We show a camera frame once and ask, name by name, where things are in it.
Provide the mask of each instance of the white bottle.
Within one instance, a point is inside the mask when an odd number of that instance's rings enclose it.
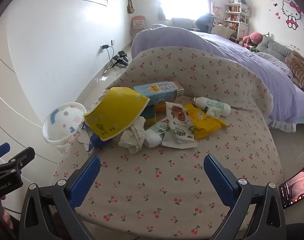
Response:
[[[148,148],[154,148],[162,143],[165,132],[167,130],[167,118],[153,124],[149,129],[146,130],[146,137],[144,145]]]
[[[219,118],[220,115],[228,116],[231,112],[231,106],[228,104],[205,97],[194,98],[193,105],[205,111],[206,115],[214,118]]]

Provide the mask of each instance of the paper cup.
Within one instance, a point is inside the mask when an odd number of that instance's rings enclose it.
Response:
[[[79,125],[84,121],[85,107],[76,102],[63,104],[46,117],[43,124],[45,141],[54,146],[68,143]]]

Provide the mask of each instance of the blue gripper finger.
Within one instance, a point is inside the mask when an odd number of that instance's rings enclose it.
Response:
[[[0,146],[0,157],[4,156],[6,153],[10,151],[9,143],[4,143]]]

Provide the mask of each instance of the metal bolt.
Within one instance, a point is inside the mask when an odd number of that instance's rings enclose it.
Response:
[[[63,186],[66,184],[66,180],[64,179],[60,179],[58,182],[57,182],[58,186]]]
[[[239,179],[239,183],[241,185],[245,185],[245,184],[247,184],[247,181],[245,179]]]
[[[31,184],[31,185],[29,186],[29,189],[34,189],[34,188],[36,188],[36,185],[35,185],[35,184]]]
[[[275,185],[273,182],[270,182],[270,183],[269,183],[269,187],[270,187],[270,188],[275,188],[276,185]]]

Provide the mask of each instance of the cherry pattern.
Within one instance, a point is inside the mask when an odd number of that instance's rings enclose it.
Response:
[[[101,170],[78,213],[92,223],[112,221],[113,228],[151,238],[208,239],[224,220],[227,209],[205,179],[203,160],[207,154],[215,154],[225,168],[251,184],[282,182],[283,169],[264,121],[273,108],[272,97],[263,82],[240,64],[182,47],[141,53],[112,86],[164,81],[162,76],[175,78],[192,98],[204,96],[228,103],[231,114],[221,119],[229,127],[186,150],[161,145],[130,155],[117,139],[95,149]],[[180,101],[185,104],[191,100],[184,96]],[[68,178],[90,156],[78,136],[75,133],[60,155],[50,183]],[[241,229],[251,216],[249,210]]]

